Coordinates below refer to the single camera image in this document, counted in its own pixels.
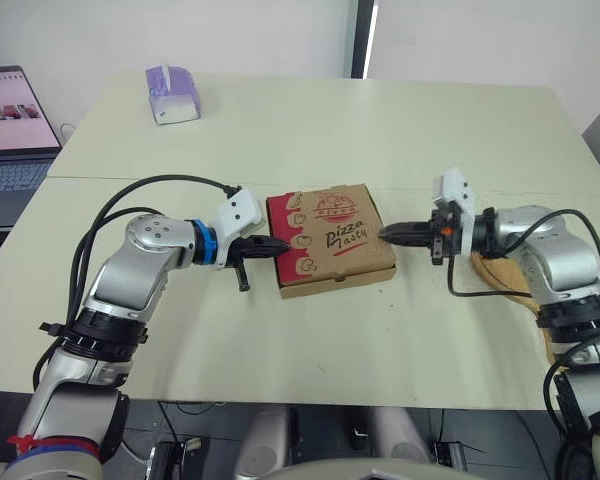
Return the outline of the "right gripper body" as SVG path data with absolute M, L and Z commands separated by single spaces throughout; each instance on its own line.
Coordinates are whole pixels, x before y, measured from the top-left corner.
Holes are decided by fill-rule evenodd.
M 451 210 L 434 209 L 429 221 L 431 262 L 435 266 L 456 255 L 456 215 Z

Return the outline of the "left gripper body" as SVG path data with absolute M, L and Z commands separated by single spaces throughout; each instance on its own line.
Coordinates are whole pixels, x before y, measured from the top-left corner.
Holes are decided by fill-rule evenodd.
M 250 290 L 244 261 L 246 259 L 258 258 L 260 253 L 261 238 L 259 235 L 239 237 L 231 242 L 227 253 L 225 267 L 232 268 L 235 271 L 240 292 L 247 292 Z

